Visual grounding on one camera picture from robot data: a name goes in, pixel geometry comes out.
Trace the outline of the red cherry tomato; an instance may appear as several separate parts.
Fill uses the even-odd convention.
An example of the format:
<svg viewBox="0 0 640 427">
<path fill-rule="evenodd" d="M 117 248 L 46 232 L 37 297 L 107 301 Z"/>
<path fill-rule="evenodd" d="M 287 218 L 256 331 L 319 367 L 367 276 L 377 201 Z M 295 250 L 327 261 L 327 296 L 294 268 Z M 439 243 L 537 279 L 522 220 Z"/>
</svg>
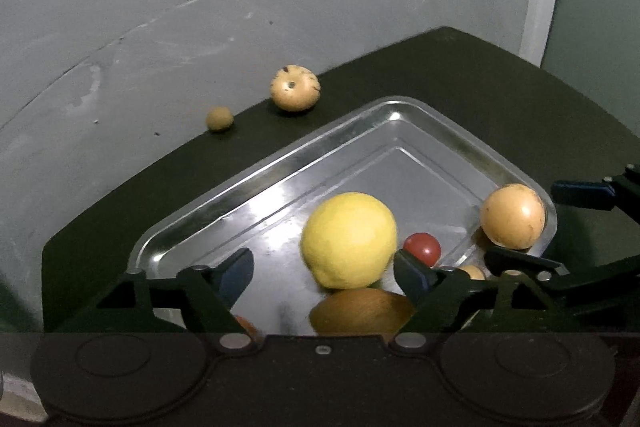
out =
<svg viewBox="0 0 640 427">
<path fill-rule="evenodd" d="M 435 236 L 426 232 L 411 234 L 405 239 L 402 248 L 430 268 L 436 265 L 442 254 L 442 246 L 439 241 Z"/>
</svg>

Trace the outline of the silver metal tray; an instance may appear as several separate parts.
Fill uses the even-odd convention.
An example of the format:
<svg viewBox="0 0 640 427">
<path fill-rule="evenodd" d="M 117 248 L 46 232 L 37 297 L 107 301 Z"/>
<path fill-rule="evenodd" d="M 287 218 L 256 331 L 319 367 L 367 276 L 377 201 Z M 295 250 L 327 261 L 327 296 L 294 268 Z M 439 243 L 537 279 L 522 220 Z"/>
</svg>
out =
<svg viewBox="0 0 640 427">
<path fill-rule="evenodd" d="M 480 210 L 514 183 L 534 180 L 434 108 L 380 98 L 153 225 L 128 267 L 169 279 L 247 248 L 254 273 L 233 313 L 265 334 L 309 335 L 332 291 L 397 291 L 393 253 L 412 234 L 436 239 L 442 267 L 481 265 Z"/>
</svg>

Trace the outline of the smooth tan passion fruit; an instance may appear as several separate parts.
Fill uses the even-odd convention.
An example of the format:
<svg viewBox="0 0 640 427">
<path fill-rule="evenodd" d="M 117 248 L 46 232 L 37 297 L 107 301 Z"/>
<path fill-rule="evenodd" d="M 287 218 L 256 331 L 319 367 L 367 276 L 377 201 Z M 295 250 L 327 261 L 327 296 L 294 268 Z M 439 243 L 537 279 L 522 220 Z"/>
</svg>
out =
<svg viewBox="0 0 640 427">
<path fill-rule="evenodd" d="M 546 210 L 538 194 L 521 183 L 493 191 L 480 207 L 480 226 L 492 243 L 522 251 L 544 231 Z"/>
</svg>

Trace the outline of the green yellow mango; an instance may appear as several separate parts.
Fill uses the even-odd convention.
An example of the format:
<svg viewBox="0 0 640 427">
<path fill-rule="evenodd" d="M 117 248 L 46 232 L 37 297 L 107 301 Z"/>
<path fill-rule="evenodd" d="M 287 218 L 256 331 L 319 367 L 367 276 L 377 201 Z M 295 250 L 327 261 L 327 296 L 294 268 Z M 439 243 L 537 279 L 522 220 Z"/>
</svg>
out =
<svg viewBox="0 0 640 427">
<path fill-rule="evenodd" d="M 392 337 L 413 313 L 414 306 L 406 296 L 378 288 L 346 289 L 314 306 L 309 322 L 320 336 Z"/>
</svg>

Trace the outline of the brown kiwi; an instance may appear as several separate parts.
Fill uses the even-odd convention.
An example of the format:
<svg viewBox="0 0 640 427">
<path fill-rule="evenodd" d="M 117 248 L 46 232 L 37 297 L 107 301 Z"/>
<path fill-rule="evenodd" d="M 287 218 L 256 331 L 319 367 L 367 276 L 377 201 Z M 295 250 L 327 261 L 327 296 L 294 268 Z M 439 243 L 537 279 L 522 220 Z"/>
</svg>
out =
<svg viewBox="0 0 640 427">
<path fill-rule="evenodd" d="M 215 106 L 206 114 L 205 124 L 210 132 L 218 132 L 228 129 L 234 123 L 231 109 L 226 106 Z"/>
<path fill-rule="evenodd" d="M 482 269 L 480 269 L 477 265 L 461 265 L 461 267 L 459 267 L 459 270 L 468 274 L 471 280 L 474 280 L 474 281 L 486 280 L 485 272 Z"/>
</svg>

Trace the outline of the yellow lemon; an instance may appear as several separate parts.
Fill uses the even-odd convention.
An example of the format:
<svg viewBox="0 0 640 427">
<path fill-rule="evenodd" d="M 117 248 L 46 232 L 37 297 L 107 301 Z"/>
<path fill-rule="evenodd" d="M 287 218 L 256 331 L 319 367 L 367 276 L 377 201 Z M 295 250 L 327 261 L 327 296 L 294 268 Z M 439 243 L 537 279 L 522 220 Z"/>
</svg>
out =
<svg viewBox="0 0 640 427">
<path fill-rule="evenodd" d="M 306 221 L 300 239 L 300 252 L 312 276 L 329 289 L 375 283 L 397 246 L 397 225 L 390 208 L 360 192 L 322 202 Z"/>
</svg>

